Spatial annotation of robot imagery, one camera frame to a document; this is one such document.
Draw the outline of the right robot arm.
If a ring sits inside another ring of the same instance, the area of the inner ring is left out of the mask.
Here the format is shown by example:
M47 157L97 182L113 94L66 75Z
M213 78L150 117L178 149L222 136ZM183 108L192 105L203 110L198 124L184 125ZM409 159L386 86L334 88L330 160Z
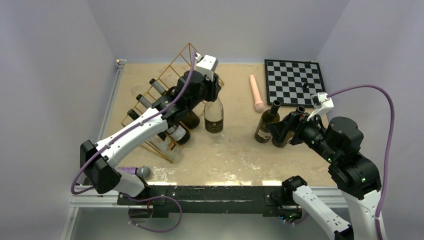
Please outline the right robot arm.
M296 110L266 128L274 143L306 144L328 162L328 173L346 201L350 221L332 211L298 175L282 182L282 201L306 210L331 240L385 239L384 225L377 214L382 195L380 173L360 153L364 135L355 121L338 116L324 126L320 116Z

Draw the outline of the clear glass liquor bottle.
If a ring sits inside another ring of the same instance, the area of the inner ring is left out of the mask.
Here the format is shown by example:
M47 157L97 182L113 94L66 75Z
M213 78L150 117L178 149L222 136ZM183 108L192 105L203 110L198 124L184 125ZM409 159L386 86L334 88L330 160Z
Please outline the clear glass liquor bottle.
M173 163L180 153L180 149L177 145L164 132L152 136L140 146L170 163Z

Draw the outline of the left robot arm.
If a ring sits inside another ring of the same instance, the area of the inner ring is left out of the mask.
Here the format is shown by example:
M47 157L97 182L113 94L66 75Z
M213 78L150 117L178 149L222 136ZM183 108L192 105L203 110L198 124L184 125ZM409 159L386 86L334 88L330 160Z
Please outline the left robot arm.
M177 85L159 97L140 117L115 134L80 145L80 173L85 174L98 194L119 191L138 205L149 199L147 183L116 166L142 143L185 119L200 102L215 102L221 86L219 76L187 71Z

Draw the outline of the dark green wine bottle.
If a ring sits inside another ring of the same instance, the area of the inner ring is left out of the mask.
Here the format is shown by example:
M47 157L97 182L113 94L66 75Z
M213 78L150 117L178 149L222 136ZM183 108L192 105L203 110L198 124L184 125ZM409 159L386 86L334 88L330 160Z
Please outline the dark green wine bottle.
M136 96L136 100L141 103L146 109L152 107L152 103L147 100L142 94L138 94ZM180 123L169 127L165 131L165 133L168 134L179 145L187 143L191 137L191 134Z

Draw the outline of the clear brown-tinted bottle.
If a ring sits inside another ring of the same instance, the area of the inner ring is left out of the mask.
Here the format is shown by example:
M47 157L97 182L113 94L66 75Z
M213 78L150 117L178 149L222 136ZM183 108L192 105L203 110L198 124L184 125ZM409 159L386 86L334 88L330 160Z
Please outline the clear brown-tinted bottle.
M212 135L219 135L224 129L224 107L218 97L204 105L205 130Z

